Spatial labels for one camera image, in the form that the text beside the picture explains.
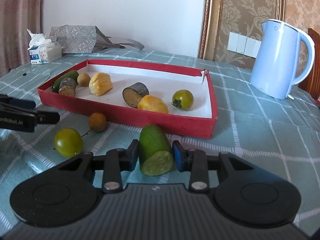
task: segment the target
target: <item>wall socket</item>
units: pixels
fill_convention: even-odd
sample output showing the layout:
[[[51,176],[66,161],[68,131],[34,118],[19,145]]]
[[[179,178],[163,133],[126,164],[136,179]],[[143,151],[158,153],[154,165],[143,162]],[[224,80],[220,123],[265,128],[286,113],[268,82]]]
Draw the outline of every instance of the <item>wall socket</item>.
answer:
[[[261,41],[230,32],[227,49],[236,53],[256,58]]]

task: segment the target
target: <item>electric kettle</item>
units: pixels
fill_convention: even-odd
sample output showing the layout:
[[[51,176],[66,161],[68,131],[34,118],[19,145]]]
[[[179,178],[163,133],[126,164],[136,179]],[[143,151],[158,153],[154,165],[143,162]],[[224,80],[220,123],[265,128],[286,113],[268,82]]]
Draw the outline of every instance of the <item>electric kettle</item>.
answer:
[[[304,31],[283,21],[269,19],[261,26],[263,38],[250,83],[273,98],[285,99],[292,86],[302,82],[310,73],[315,59],[315,44]],[[308,61],[304,71],[295,77],[301,41],[308,48]]]

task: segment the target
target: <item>green tomato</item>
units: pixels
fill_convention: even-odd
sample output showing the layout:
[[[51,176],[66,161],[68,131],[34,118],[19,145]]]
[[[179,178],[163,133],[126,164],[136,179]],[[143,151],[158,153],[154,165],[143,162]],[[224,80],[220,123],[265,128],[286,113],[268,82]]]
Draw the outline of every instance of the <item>green tomato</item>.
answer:
[[[62,156],[71,158],[82,151],[83,142],[75,129],[66,128],[60,130],[54,137],[54,147]]]
[[[188,110],[193,105],[193,95],[189,90],[179,90],[174,93],[172,104],[181,110]]]

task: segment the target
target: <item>ornate frame molding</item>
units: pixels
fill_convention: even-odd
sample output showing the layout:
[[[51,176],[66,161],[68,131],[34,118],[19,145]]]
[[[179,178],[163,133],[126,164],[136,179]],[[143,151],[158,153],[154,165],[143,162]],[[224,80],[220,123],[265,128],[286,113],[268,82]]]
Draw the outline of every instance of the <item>ornate frame molding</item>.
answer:
[[[204,0],[202,31],[198,58],[214,60],[217,45],[223,0]],[[284,20],[285,0],[277,0],[275,19]]]

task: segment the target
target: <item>white wall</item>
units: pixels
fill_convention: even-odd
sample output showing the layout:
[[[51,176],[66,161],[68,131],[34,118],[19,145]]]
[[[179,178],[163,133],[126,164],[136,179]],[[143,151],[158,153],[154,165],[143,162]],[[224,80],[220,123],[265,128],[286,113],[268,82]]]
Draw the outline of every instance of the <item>white wall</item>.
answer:
[[[42,0],[42,32],[51,26],[97,25],[145,49],[197,57],[204,0]]]

